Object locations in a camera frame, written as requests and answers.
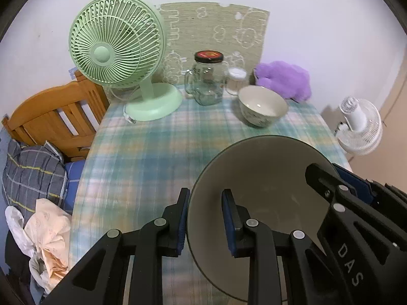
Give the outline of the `purple plush pillow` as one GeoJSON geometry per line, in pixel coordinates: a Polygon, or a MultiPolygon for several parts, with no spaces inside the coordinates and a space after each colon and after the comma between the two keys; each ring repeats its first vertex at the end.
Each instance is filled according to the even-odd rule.
{"type": "Polygon", "coordinates": [[[311,97],[310,74],[298,65],[284,61],[260,63],[254,69],[256,85],[270,89],[285,99],[296,102],[311,97]]]}

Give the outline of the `large grey ceramic bowl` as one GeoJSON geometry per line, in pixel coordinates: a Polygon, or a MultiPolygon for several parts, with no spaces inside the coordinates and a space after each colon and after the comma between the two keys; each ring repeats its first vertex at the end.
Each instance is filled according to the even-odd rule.
{"type": "Polygon", "coordinates": [[[188,244],[206,279],[223,293],[248,299],[249,260],[228,249],[222,191],[230,189],[237,205],[272,230],[303,231],[318,244],[317,231],[329,204],[306,183],[309,164],[338,176],[314,147],[286,136],[255,136],[219,153],[193,186],[188,207],[188,244]]]}

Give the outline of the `green cartoon wall mat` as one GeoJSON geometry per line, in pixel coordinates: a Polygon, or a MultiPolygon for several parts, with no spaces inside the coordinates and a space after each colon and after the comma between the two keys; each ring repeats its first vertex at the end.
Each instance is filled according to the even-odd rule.
{"type": "Polygon", "coordinates": [[[157,6],[167,44],[154,82],[183,83],[195,53],[216,50],[228,67],[250,72],[260,62],[270,13],[249,6],[216,2],[174,2],[157,6]]]}

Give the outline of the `small patterned ceramic bowl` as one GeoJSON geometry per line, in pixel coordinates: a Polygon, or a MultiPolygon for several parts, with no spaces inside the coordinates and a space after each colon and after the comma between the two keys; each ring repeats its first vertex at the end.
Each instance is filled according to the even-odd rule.
{"type": "Polygon", "coordinates": [[[286,100],[262,86],[243,87],[238,92],[238,101],[243,117],[256,127],[268,127],[288,112],[286,100]]]}

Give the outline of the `white standing fan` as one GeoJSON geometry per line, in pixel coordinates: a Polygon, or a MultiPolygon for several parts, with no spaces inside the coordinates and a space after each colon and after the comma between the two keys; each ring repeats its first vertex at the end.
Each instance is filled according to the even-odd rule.
{"type": "Polygon", "coordinates": [[[366,99],[347,96],[339,105],[344,117],[334,132],[344,151],[353,156],[365,156],[376,150],[382,135],[382,118],[378,109],[366,99]]]}

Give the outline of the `plaid tablecloth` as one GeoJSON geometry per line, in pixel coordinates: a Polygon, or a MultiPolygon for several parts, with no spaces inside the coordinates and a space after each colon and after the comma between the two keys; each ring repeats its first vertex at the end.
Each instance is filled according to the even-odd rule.
{"type": "Polygon", "coordinates": [[[247,123],[235,96],[201,106],[184,98],[171,115],[129,123],[113,101],[92,142],[73,209],[69,264],[74,266],[108,230],[138,230],[192,188],[204,167],[243,139],[279,134],[312,145],[331,162],[349,168],[332,131],[309,103],[289,103],[286,116],[267,128],[247,123]]]}

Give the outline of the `glass mason jar mug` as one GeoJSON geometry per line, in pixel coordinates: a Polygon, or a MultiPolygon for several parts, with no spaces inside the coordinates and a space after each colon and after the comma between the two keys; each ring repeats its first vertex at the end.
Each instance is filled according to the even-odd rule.
{"type": "Polygon", "coordinates": [[[201,50],[195,53],[194,60],[184,75],[186,93],[202,106],[221,102],[226,85],[224,55],[216,50],[201,50]]]}

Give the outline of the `green desk fan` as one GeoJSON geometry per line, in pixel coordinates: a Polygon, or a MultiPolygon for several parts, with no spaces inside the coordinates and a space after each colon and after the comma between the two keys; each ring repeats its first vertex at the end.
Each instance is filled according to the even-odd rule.
{"type": "Polygon", "coordinates": [[[88,80],[123,101],[131,123],[157,120],[183,101],[170,83],[155,83],[167,44],[159,11],[142,0],[92,0],[70,27],[69,53],[88,80]]]}

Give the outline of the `white plastic bag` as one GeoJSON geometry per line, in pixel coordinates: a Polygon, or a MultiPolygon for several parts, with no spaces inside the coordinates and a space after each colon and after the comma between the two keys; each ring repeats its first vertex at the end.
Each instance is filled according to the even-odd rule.
{"type": "Polygon", "coordinates": [[[23,219],[21,212],[13,206],[6,207],[5,216],[14,241],[20,251],[29,257],[29,269],[32,277],[47,294],[51,293],[61,280],[50,280],[42,257],[37,253],[33,241],[24,230],[27,221],[23,219]]]}

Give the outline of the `cotton swab container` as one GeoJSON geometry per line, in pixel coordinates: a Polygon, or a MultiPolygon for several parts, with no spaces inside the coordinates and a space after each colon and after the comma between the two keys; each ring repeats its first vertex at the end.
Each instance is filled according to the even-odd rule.
{"type": "Polygon", "coordinates": [[[248,84],[248,75],[243,68],[228,68],[226,91],[236,96],[243,87],[248,84]]]}

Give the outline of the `peach plastic bag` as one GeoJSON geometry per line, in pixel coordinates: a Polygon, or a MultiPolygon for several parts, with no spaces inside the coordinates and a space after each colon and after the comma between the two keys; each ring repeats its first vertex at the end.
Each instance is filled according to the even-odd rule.
{"type": "Polygon", "coordinates": [[[62,280],[69,271],[68,253],[72,216],[48,199],[36,200],[35,212],[24,230],[42,257],[50,280],[62,280]]]}

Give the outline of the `grey plaid bedding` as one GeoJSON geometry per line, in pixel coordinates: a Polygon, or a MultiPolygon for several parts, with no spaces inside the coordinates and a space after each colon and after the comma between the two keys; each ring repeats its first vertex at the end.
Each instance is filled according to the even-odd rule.
{"type": "Polygon", "coordinates": [[[28,146],[12,139],[8,144],[2,191],[9,206],[28,221],[38,199],[62,207],[68,184],[63,155],[53,144],[28,146]]]}

